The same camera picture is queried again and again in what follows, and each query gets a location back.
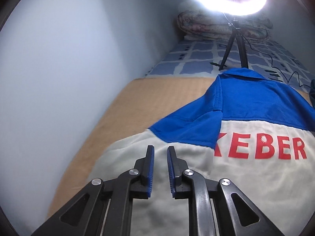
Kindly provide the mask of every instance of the white starburst logo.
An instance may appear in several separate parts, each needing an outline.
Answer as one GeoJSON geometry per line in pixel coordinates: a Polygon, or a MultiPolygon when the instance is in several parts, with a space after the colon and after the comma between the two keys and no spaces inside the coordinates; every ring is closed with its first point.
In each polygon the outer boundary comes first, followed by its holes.
{"type": "Polygon", "coordinates": [[[265,135],[262,135],[261,136],[261,141],[264,142],[264,143],[267,143],[267,138],[265,135]]]}

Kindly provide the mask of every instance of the mattress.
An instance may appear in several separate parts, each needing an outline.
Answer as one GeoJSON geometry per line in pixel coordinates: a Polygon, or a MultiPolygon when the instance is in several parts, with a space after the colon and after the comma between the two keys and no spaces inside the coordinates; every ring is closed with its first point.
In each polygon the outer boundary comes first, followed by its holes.
{"type": "MultiPolygon", "coordinates": [[[[227,41],[181,41],[179,44],[166,55],[166,57],[153,67],[146,75],[150,77],[211,77],[215,78],[219,73],[219,68],[210,64],[211,62],[220,64],[225,50],[227,41]]],[[[270,54],[273,58],[271,67],[271,58],[265,54],[253,51],[246,43],[248,56],[248,67],[266,79],[287,83],[293,72],[295,73],[289,84],[296,90],[309,92],[308,87],[300,87],[302,84],[310,86],[310,82],[315,78],[289,51],[283,48],[275,41],[268,41],[263,44],[253,44],[252,47],[261,52],[270,54]]],[[[238,48],[234,42],[232,50],[226,61],[226,69],[241,67],[238,48]]]]}
{"type": "MultiPolygon", "coordinates": [[[[104,150],[117,140],[143,132],[180,107],[201,97],[213,78],[144,78],[130,82],[116,97],[65,171],[48,217],[81,188],[104,150]]],[[[299,93],[310,103],[308,94],[299,93]]]]}

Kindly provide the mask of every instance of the white fabric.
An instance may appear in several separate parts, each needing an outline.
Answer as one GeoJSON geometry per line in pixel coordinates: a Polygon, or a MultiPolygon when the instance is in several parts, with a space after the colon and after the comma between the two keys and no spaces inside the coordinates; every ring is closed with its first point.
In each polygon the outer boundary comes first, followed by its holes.
{"type": "MultiPolygon", "coordinates": [[[[315,210],[313,134],[264,121],[222,121],[221,133],[226,134],[218,140],[221,153],[218,157],[209,147],[166,143],[146,130],[113,143],[98,159],[88,180],[116,178],[133,168],[135,161],[145,156],[147,146],[153,145],[152,196],[149,200],[134,200],[131,235],[186,236],[188,201],[174,200],[170,192],[166,151],[168,146],[173,145],[177,157],[186,160],[189,168],[205,178],[217,181],[223,177],[231,179],[286,236],[299,235],[315,210]],[[247,159],[228,157],[233,133],[250,134],[250,138],[238,139],[248,143],[248,147],[238,146],[236,151],[248,153],[247,159]],[[270,140],[269,135],[272,136],[275,153],[271,158],[255,159],[257,133],[264,135],[260,135],[259,141],[270,140]],[[290,149],[285,148],[283,153],[290,154],[291,159],[278,158],[277,136],[289,137],[289,141],[282,142],[290,145],[290,149]],[[305,145],[306,159],[299,154],[299,159],[295,160],[292,139],[296,137],[301,138],[305,145]]],[[[267,147],[263,148],[263,153],[268,151],[267,147]]]]}

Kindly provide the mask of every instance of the silver screw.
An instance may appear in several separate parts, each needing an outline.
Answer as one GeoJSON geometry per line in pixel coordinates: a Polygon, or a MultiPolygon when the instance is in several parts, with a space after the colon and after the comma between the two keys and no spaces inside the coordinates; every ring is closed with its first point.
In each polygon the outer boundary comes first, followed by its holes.
{"type": "Polygon", "coordinates": [[[137,169],[131,169],[131,170],[129,170],[129,174],[135,176],[135,175],[139,174],[139,170],[137,170],[137,169]]]}
{"type": "Polygon", "coordinates": [[[102,183],[102,180],[99,178],[94,178],[92,180],[92,185],[100,185],[102,183]]]}
{"type": "Polygon", "coordinates": [[[185,175],[187,176],[192,176],[194,174],[194,171],[193,170],[190,170],[190,169],[187,169],[184,171],[185,175]]]}
{"type": "Polygon", "coordinates": [[[223,178],[221,179],[221,184],[225,185],[225,186],[228,186],[230,185],[231,181],[228,180],[227,178],[223,178]]]}

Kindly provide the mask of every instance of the black tripod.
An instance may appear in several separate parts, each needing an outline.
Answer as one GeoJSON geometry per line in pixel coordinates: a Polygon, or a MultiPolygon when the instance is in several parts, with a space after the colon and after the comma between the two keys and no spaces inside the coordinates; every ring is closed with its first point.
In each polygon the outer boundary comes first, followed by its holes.
{"type": "Polygon", "coordinates": [[[239,29],[241,29],[239,22],[237,20],[233,20],[232,35],[229,39],[229,42],[227,43],[227,47],[226,47],[221,65],[219,67],[219,70],[222,70],[223,67],[225,66],[225,62],[227,60],[227,57],[229,56],[229,53],[232,49],[232,46],[233,46],[235,39],[236,39],[237,46],[238,46],[238,52],[239,52],[239,57],[241,60],[241,66],[242,66],[242,68],[243,67],[248,68],[248,60],[247,60],[245,43],[244,43],[244,39],[243,39],[241,33],[239,32],[239,29]]]}

